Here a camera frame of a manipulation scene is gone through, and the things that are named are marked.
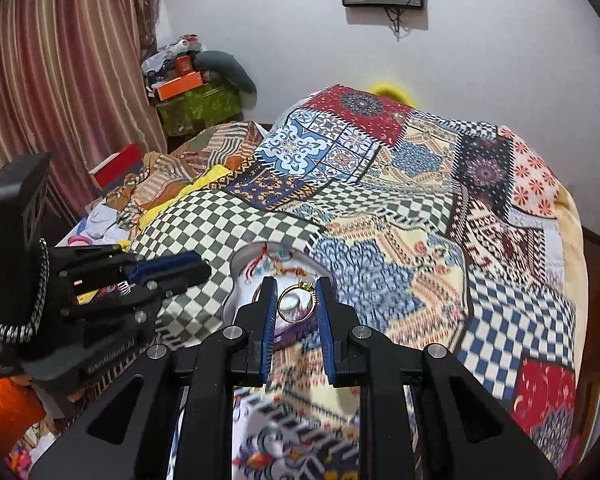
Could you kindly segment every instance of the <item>red fabric patch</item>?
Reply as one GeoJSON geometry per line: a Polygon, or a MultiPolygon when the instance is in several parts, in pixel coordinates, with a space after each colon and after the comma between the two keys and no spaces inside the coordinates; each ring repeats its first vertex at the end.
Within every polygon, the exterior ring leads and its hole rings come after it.
{"type": "Polygon", "coordinates": [[[302,106],[330,112],[388,146],[395,146],[411,108],[397,101],[336,85],[302,106]]]}
{"type": "Polygon", "coordinates": [[[555,363],[524,358],[518,371],[511,417],[526,434],[542,426],[549,412],[564,407],[571,413],[575,404],[575,373],[555,363]]]}

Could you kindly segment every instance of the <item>yellow round object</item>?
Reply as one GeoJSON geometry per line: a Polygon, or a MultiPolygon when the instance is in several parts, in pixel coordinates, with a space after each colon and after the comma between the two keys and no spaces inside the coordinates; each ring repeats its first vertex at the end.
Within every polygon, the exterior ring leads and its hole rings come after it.
{"type": "Polygon", "coordinates": [[[366,91],[381,97],[388,97],[389,99],[398,101],[399,103],[410,106],[411,108],[416,108],[415,102],[409,96],[409,94],[407,94],[407,92],[405,92],[399,86],[391,83],[377,83],[375,85],[371,85],[368,89],[366,89],[366,91]]]}

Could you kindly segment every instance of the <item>orange box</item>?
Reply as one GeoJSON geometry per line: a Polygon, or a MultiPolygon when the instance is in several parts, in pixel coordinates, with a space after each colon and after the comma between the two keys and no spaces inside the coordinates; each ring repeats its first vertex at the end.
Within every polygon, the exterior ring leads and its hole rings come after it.
{"type": "Polygon", "coordinates": [[[182,94],[187,90],[202,86],[202,76],[200,72],[192,72],[182,77],[177,77],[171,81],[167,81],[164,85],[158,86],[155,91],[160,98],[160,101],[164,101],[174,95],[182,94]]]}

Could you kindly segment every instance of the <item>bed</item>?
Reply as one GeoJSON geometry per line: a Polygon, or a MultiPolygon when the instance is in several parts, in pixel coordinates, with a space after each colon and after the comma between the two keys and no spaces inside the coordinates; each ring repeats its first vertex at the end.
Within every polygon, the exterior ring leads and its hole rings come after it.
{"type": "MultiPolygon", "coordinates": [[[[312,94],[133,242],[213,268],[165,303],[161,330],[191,345],[220,328],[229,260],[263,240],[325,267],[394,342],[446,345],[560,468],[586,331],[582,231],[523,139],[340,85],[312,94]]],[[[317,333],[275,352],[269,383],[235,392],[234,478],[357,478],[358,396],[328,386],[317,333]]]]}

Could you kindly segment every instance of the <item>ring band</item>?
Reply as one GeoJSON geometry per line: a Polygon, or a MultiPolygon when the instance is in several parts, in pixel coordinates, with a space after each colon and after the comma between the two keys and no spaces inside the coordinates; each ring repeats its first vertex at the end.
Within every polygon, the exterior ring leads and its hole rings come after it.
{"type": "Polygon", "coordinates": [[[285,290],[283,290],[282,294],[280,294],[278,296],[278,315],[282,318],[282,320],[286,321],[287,323],[297,324],[297,323],[302,323],[303,321],[308,319],[311,316],[311,314],[314,313],[314,309],[315,309],[314,290],[315,289],[314,289],[313,285],[311,285],[310,283],[304,282],[303,280],[300,280],[295,285],[288,286],[285,290]],[[304,290],[305,292],[308,292],[310,294],[309,306],[308,306],[309,312],[302,319],[297,319],[297,320],[289,319],[289,318],[285,317],[285,315],[282,313],[282,309],[280,309],[280,303],[282,302],[282,299],[287,294],[289,294],[291,291],[296,290],[296,289],[304,290]]]}

